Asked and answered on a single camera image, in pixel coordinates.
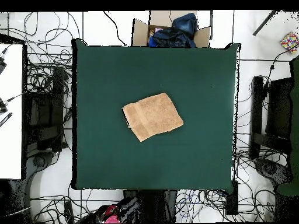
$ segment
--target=table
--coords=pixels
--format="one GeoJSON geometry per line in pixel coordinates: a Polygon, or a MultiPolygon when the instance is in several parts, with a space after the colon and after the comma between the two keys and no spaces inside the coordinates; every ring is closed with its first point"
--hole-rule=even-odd
{"type": "MultiPolygon", "coordinates": [[[[0,36],[0,51],[7,44],[0,36]]],[[[0,97],[8,100],[23,92],[23,46],[14,44],[5,54],[7,64],[0,74],[0,97]]],[[[0,179],[21,179],[22,165],[22,96],[7,105],[8,112],[0,115],[0,121],[9,113],[12,117],[0,128],[0,179]]]]}
{"type": "Polygon", "coordinates": [[[231,188],[238,44],[87,47],[77,39],[72,45],[74,189],[231,188]],[[184,125],[140,143],[121,108],[161,92],[184,125]]]}

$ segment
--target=cloth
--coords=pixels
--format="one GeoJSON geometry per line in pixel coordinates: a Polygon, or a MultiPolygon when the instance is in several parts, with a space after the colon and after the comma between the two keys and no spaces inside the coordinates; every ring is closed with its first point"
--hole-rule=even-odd
{"type": "Polygon", "coordinates": [[[195,48],[193,37],[196,31],[196,16],[194,13],[189,13],[176,18],[170,29],[159,30],[152,37],[157,47],[195,48]]]}
{"type": "Polygon", "coordinates": [[[160,30],[163,30],[163,29],[155,28],[155,33],[160,30]]]}
{"type": "Polygon", "coordinates": [[[152,37],[150,37],[148,39],[148,46],[149,47],[156,47],[157,46],[156,42],[154,41],[154,39],[152,37]]]}
{"type": "Polygon", "coordinates": [[[183,120],[166,93],[130,103],[122,109],[128,127],[140,142],[183,125],[183,120]]]}
{"type": "MultiPolygon", "coordinates": [[[[299,43],[299,39],[296,36],[296,34],[294,34],[293,32],[290,32],[289,34],[287,34],[285,36],[285,38],[280,42],[280,44],[286,48],[286,49],[290,49],[292,47],[294,47],[295,45],[297,45],[299,43]]],[[[291,53],[295,53],[297,51],[297,48],[291,49],[290,52],[291,53]]]]}

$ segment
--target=black border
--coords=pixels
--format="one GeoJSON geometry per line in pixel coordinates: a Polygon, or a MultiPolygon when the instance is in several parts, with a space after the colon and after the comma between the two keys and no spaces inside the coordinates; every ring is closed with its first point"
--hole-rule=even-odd
{"type": "MultiPolygon", "coordinates": [[[[11,36],[7,36],[5,34],[0,34],[0,43],[2,44],[21,44],[23,46],[22,49],[22,93],[27,92],[27,45],[24,40],[20,40],[18,38],[14,38],[11,36]]],[[[26,156],[27,156],[27,135],[28,135],[28,125],[29,123],[29,107],[27,94],[24,94],[22,97],[22,155],[21,155],[21,180],[26,178],[26,156]]],[[[9,178],[0,178],[0,180],[11,180],[9,178]]]]}
{"type": "Polygon", "coordinates": [[[77,44],[76,38],[72,43],[72,180],[71,187],[77,190],[77,44]]]}

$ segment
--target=towel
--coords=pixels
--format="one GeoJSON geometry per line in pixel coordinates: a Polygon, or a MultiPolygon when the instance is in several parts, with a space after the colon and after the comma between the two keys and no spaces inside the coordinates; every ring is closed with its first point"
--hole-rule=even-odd
{"type": "Polygon", "coordinates": [[[183,120],[166,93],[130,103],[122,110],[128,127],[140,142],[183,125],[183,120]]]}

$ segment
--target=black pole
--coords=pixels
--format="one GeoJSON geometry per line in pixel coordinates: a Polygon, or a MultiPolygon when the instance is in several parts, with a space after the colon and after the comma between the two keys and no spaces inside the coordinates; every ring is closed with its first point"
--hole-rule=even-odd
{"type": "Polygon", "coordinates": [[[255,30],[255,32],[253,33],[254,36],[256,36],[258,34],[258,32],[263,28],[263,26],[268,22],[268,20],[271,19],[271,17],[276,13],[276,10],[271,11],[271,13],[269,13],[269,15],[267,16],[267,18],[263,21],[263,23],[258,27],[258,29],[255,30]]]}

